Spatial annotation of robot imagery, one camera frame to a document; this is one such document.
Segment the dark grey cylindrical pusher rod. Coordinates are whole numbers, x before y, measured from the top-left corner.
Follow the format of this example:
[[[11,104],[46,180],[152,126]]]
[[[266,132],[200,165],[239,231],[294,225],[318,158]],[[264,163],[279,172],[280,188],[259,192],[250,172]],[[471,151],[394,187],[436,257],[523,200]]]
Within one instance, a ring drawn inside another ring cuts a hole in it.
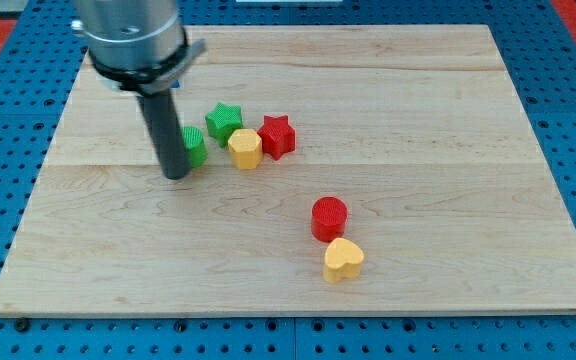
[[[191,165],[171,91],[140,96],[138,104],[163,175],[171,180],[184,178]]]

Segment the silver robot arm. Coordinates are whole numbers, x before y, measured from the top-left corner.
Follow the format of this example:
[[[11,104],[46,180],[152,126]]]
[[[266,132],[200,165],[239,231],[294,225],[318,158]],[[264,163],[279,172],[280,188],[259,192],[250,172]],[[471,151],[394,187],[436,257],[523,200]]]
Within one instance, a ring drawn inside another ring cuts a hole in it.
[[[171,88],[207,50],[192,42],[175,0],[74,0],[72,31],[87,41],[93,67],[136,95],[163,175],[191,171]]]

